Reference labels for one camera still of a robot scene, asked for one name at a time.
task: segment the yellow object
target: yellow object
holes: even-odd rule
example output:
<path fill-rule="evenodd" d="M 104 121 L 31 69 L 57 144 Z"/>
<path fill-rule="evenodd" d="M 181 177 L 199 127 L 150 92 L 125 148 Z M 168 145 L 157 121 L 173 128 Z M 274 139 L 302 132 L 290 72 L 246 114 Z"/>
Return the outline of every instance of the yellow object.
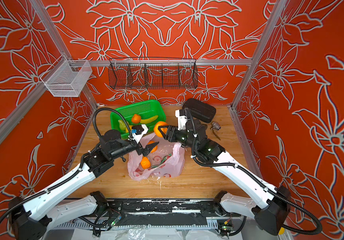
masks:
<path fill-rule="evenodd" d="M 161 132 L 159 131 L 159 126 L 167 126 L 167 125 L 168 125 L 168 123 L 163 122 L 163 121 L 157 122 L 155 127 L 153 128 L 153 131 L 155 132 L 156 136 L 163 137 L 163 135 L 161 135 Z M 163 128 L 162 131 L 164 133 L 167 133 L 167 129 L 166 128 Z"/>
<path fill-rule="evenodd" d="M 144 169 L 149 168 L 149 167 L 150 167 L 150 161 L 149 161 L 149 159 L 148 159 L 147 157 L 143 157 L 143 158 L 141 159 L 140 165 L 141 165 L 141 167 L 144 168 Z"/>
<path fill-rule="evenodd" d="M 131 122 L 138 124 L 140 121 L 141 121 L 141 116 L 139 114 L 134 114 L 132 119 L 131 119 Z"/>
<path fill-rule="evenodd" d="M 154 143 L 155 141 L 149 141 L 148 143 L 147 143 L 147 145 L 148 144 L 151 144 L 151 143 Z M 150 151 L 150 153 L 153 153 L 153 152 L 155 152 L 157 150 L 157 145 L 152 149 L 152 151 Z"/>
<path fill-rule="evenodd" d="M 155 121 L 158 117 L 159 117 L 159 115 L 155 115 L 155 116 L 153 116 L 151 118 L 141 119 L 140 123 L 141 124 L 148 124 L 148 123 L 151 123 L 151 122 Z"/>
<path fill-rule="evenodd" d="M 132 130 L 133 125 L 130 125 L 129 128 Z M 128 133 L 127 127 L 125 128 L 125 133 Z"/>
<path fill-rule="evenodd" d="M 279 235 L 283 234 L 283 233 L 284 233 L 284 231 L 285 231 L 285 229 L 284 229 L 284 228 L 280 228 Z"/>
<path fill-rule="evenodd" d="M 119 122 L 119 128 L 120 128 L 121 131 L 124 131 L 125 129 L 127 129 L 127 127 L 125 126 L 124 121 L 122 121 L 121 119 L 119 119 L 118 122 Z"/>

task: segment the wire mesh basket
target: wire mesh basket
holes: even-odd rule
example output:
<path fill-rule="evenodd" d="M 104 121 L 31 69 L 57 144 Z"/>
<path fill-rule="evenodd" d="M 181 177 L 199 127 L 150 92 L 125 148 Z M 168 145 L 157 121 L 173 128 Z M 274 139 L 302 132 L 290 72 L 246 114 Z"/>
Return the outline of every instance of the wire mesh basket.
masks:
<path fill-rule="evenodd" d="M 109 60 L 109 86 L 113 89 L 195 89 L 195 59 L 152 58 Z"/>
<path fill-rule="evenodd" d="M 55 97 L 77 97 L 92 74 L 88 60 L 85 61 L 79 71 L 74 71 L 67 60 L 59 62 L 54 73 L 43 80 L 44 85 Z"/>

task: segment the black plastic case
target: black plastic case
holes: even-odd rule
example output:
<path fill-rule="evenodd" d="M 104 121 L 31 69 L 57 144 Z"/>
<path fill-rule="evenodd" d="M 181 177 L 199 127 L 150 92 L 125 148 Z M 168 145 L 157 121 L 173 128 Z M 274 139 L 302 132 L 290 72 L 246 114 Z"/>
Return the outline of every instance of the black plastic case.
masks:
<path fill-rule="evenodd" d="M 215 107 L 194 98 L 188 99 L 183 104 L 183 109 L 184 108 L 189 108 L 194 118 L 206 123 L 211 122 L 216 114 Z"/>

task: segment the black wire basket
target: black wire basket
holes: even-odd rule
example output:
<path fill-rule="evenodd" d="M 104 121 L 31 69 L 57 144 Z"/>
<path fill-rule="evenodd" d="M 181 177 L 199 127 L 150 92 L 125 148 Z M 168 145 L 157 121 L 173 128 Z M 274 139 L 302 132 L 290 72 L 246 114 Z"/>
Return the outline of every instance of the black wire basket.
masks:
<path fill-rule="evenodd" d="M 195 59 L 111 58 L 109 86 L 113 89 L 195 89 L 198 85 Z"/>

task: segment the robotic arm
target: robotic arm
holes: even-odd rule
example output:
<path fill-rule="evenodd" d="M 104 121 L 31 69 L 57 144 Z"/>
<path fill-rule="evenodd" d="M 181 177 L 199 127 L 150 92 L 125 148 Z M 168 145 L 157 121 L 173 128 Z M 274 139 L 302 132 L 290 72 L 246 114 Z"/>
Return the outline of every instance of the robotic arm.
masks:
<path fill-rule="evenodd" d="M 131 133 L 129 140 L 122 140 L 120 132 L 114 129 L 101 135 L 96 125 L 96 115 L 103 110 L 117 113 L 123 119 Z M 246 207 L 238 202 L 239 197 L 221 191 L 215 198 L 215 202 L 219 205 L 219 212 L 224 209 L 227 212 L 236 212 L 255 218 L 260 227 L 272 235 L 277 235 L 281 227 L 308 235 L 321 232 L 322 226 L 319 220 L 309 211 L 291 202 L 288 189 L 283 186 L 276 188 L 260 179 L 237 162 L 222 146 L 208 139 L 205 132 L 207 126 L 193 119 L 189 109 L 177 110 L 175 115 L 178 118 L 178 126 L 159 126 L 155 129 L 156 134 L 159 133 L 158 136 L 161 135 L 170 142 L 180 142 L 184 147 L 191 147 L 191 158 L 197 164 L 213 167 L 226 175 L 256 204 Z M 25 199 L 16 197 L 11 200 L 8 211 L 0 217 L 0 224 L 9 216 L 9 222 L 17 240 L 38 240 L 47 230 L 59 224 L 106 210 L 107 200 L 100 192 L 93 192 L 83 199 L 65 205 L 57 204 L 76 189 L 111 168 L 114 159 L 120 157 L 125 161 L 123 156 L 131 151 L 147 156 L 158 144 L 155 142 L 143 148 L 139 141 L 148 132 L 146 125 L 133 126 L 131 130 L 124 117 L 111 108 L 98 109 L 93 115 L 93 126 L 99 137 L 99 143 L 92 151 L 88 151 L 81 157 L 79 165 L 40 192 Z M 316 229 L 307 231 L 284 225 L 291 206 L 311 217 L 316 224 Z"/>

